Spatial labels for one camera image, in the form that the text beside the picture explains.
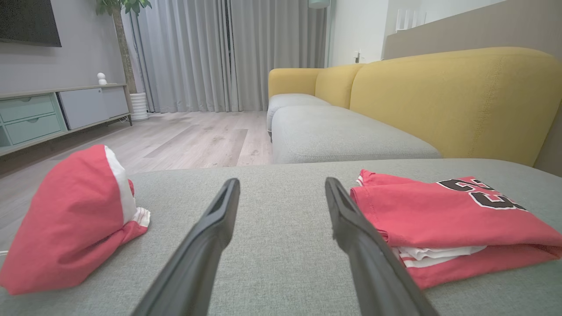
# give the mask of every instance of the tree trunk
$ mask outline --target tree trunk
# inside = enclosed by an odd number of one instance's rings
[[[125,82],[129,88],[129,93],[136,93],[137,86],[133,75],[133,66],[131,65],[131,57],[129,56],[129,47],[127,47],[127,39],[125,38],[125,30],[123,29],[123,21],[121,19],[121,8],[114,7],[111,15],[115,23],[115,31],[117,32],[117,41],[119,42],[119,50],[121,51],[121,59],[123,61],[123,70],[125,70]]]

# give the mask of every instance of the gray sofa cushion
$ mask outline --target gray sofa cushion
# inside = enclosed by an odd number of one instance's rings
[[[241,195],[209,315],[359,315],[347,256],[332,239],[324,179],[359,171],[436,182],[473,175],[562,231],[562,178],[511,162],[424,159],[171,170],[131,177],[148,232],[118,248],[80,286],[10,297],[2,315],[128,315],[228,178]],[[562,262],[452,282],[425,293],[442,315],[558,315]]]
[[[266,122],[266,126],[268,132],[271,132],[271,120],[273,120],[273,116],[277,110],[281,109],[282,107],[287,106],[305,106],[305,105],[331,105],[326,101],[317,98],[315,96],[311,96],[310,94],[303,94],[303,93],[286,93],[286,94],[276,94],[269,99],[269,106],[268,106],[268,118]]]
[[[273,163],[441,158],[430,144],[342,107],[287,107],[273,118]]]

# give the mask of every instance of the green drawer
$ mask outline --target green drawer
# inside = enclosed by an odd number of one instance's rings
[[[55,108],[49,94],[0,101],[0,116],[4,123],[54,111]]]
[[[55,114],[8,124],[5,127],[14,145],[61,130]]]

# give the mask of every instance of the tv stand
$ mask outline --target tv stand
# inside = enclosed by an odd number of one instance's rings
[[[0,156],[131,113],[125,84],[0,94]]]

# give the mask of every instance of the television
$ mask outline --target television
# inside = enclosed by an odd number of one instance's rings
[[[0,42],[61,47],[51,0],[0,0]]]

